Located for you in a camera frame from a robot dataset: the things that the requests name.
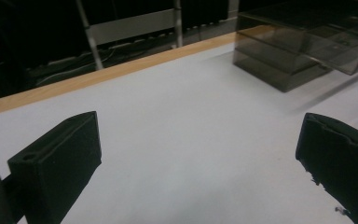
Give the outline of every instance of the wooden table edge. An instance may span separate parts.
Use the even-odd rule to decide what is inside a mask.
[[[80,90],[109,79],[122,77],[160,63],[166,63],[207,49],[217,48],[234,42],[234,38],[235,33],[221,35],[195,44],[187,45],[179,49],[167,50],[142,59],[88,73],[83,76],[69,78],[47,86],[9,95],[7,97],[0,98],[0,113],[23,105],[46,100],[70,91]]]

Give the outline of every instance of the table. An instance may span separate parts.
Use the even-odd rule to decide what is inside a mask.
[[[351,223],[295,151],[306,112],[358,129],[358,74],[282,93],[232,65],[233,36],[0,100],[0,176],[95,110],[103,163],[63,223]]]

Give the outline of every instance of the white tabletop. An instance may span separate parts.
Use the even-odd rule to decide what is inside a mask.
[[[0,113],[0,176],[43,133],[95,110],[103,163],[63,223],[352,223],[295,151],[306,112],[358,129],[358,74],[282,93],[234,66],[232,50]]]

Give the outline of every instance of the metal bar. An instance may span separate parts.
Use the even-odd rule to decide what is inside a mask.
[[[176,34],[176,47],[183,46],[183,34],[182,34],[182,7],[180,0],[173,0],[174,19],[175,19],[175,34]]]
[[[91,49],[92,56],[94,57],[94,62],[97,70],[103,69],[103,63],[101,61],[100,54],[98,53],[97,44],[95,42],[95,38],[90,31],[90,24],[87,20],[86,12],[83,8],[83,4],[81,0],[76,0],[77,10],[79,12],[80,18],[83,23],[84,31],[87,36],[87,40],[89,41],[89,48]]]

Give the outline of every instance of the cable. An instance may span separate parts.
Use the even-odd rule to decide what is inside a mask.
[[[115,53],[115,51],[116,51],[116,49],[113,49],[112,52],[109,54],[109,56],[107,56],[105,59],[103,59],[102,62],[105,62],[105,61],[109,60],[109,59],[113,56],[113,54]],[[78,71],[78,70],[81,70],[81,69],[83,69],[83,68],[86,68],[86,67],[88,67],[88,66],[90,66],[90,65],[92,65],[92,64],[95,64],[95,62],[85,64],[85,65],[83,65],[83,66],[80,66],[80,67],[78,67],[78,68],[74,68],[74,69],[69,70],[69,71],[64,71],[64,72],[56,73],[56,74],[51,75],[51,76],[49,76],[49,77],[45,77],[45,78],[43,78],[42,80],[37,81],[35,85],[36,85],[36,87],[38,87],[40,84],[42,84],[43,82],[46,82],[46,81],[49,80],[49,79],[52,79],[53,77],[62,76],[62,75],[66,75],[66,74],[71,74],[71,73],[73,73],[73,72],[76,72],[76,71]]]

